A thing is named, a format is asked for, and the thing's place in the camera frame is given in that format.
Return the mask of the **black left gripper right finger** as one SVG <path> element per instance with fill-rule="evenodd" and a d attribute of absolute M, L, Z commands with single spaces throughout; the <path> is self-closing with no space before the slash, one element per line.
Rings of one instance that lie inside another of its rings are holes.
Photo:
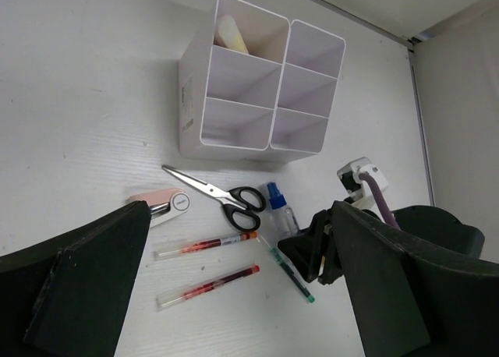
<path fill-rule="evenodd" d="M 334 242 L 367 356 L 496 356 L 498 265 L 333 206 Z"/>

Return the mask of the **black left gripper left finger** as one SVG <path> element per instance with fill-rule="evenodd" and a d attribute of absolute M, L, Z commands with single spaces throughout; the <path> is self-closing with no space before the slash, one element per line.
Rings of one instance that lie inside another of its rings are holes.
<path fill-rule="evenodd" d="M 113 356 L 150 228 L 134 201 L 1 258 L 3 356 Z"/>

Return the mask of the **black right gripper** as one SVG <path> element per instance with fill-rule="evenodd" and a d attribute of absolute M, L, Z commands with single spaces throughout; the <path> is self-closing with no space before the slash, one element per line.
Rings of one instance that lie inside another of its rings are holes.
<path fill-rule="evenodd" d="M 403 231 L 418 238 L 474 258 L 482 253 L 484 234 L 446 210 L 416 205 L 392 214 Z M 308 228 L 278 243 L 307 283 L 317 280 L 331 284 L 343 275 L 332 232 L 333 216 L 332 208 L 321 210 L 314 214 Z"/>

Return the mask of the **clear bottle blue cap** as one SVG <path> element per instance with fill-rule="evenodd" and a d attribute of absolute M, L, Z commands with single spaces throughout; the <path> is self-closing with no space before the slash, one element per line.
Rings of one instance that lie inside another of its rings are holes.
<path fill-rule="evenodd" d="M 275 182 L 266 184 L 271 217 L 279 233 L 285 237 L 298 235 L 300 228 L 293 209 Z"/>

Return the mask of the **green gel pen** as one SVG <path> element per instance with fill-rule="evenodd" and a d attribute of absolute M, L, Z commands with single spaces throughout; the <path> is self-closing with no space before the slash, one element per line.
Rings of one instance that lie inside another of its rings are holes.
<path fill-rule="evenodd" d="M 277 243 L 265 235 L 262 235 L 260 239 L 267 246 L 268 251 L 276 264 L 285 272 L 289 280 L 295 285 L 296 289 L 300 292 L 306 302 L 309 304 L 314 303 L 315 297 L 311 294 L 297 273 L 292 269 L 292 266 L 281 255 L 280 250 L 277 247 Z"/>

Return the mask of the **yellow highlighter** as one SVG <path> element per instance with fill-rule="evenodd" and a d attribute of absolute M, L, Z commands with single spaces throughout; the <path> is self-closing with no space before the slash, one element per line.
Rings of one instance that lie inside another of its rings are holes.
<path fill-rule="evenodd" d="M 229 50 L 249 54 L 236 21 L 229 15 L 218 19 L 214 32 L 214 43 Z"/>

